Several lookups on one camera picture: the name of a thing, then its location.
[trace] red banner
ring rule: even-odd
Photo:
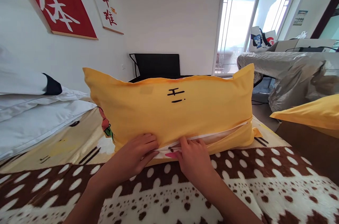
[[[54,34],[97,40],[81,0],[36,0]]]

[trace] zipper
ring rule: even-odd
[[[205,138],[205,137],[208,137],[208,136],[213,136],[213,135],[216,135],[216,134],[219,134],[219,133],[223,133],[223,132],[227,132],[227,131],[233,130],[235,128],[238,128],[238,127],[246,125],[246,124],[248,124],[248,122],[243,122],[243,123],[241,123],[241,124],[231,128],[231,129],[228,129],[226,131],[215,132],[215,133],[210,133],[210,134],[204,134],[204,135],[200,135],[200,136],[194,136],[194,137],[187,138],[187,140],[195,140],[195,139],[199,139],[199,138]],[[173,146],[175,146],[175,145],[177,145],[179,143],[180,143],[180,141],[176,141],[176,142],[174,142],[172,144],[169,144],[167,146],[158,148],[155,151],[159,152],[159,151],[164,151],[164,150],[170,150],[171,152],[174,152],[174,149],[181,149],[181,147],[173,147]]]

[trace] chair backrest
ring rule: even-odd
[[[179,54],[130,54],[143,78],[180,78]]]

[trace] white pillow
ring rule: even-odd
[[[95,104],[86,101],[58,101],[38,105],[0,122],[0,160],[44,140],[95,107]]]
[[[61,91],[59,82],[22,64],[0,45],[0,95],[58,95]]]
[[[63,92],[55,96],[45,95],[0,95],[0,122],[34,108],[38,104],[47,105],[57,101],[73,101],[87,97],[88,94],[62,87]]]

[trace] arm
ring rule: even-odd
[[[176,152],[187,179],[233,224],[262,224],[258,217],[227,187],[214,170],[202,139],[180,138],[182,152]]]
[[[139,135],[124,145],[89,180],[84,193],[64,224],[97,224],[106,196],[112,195],[120,183],[139,174],[158,154],[153,152],[158,146],[156,137],[150,133]]]

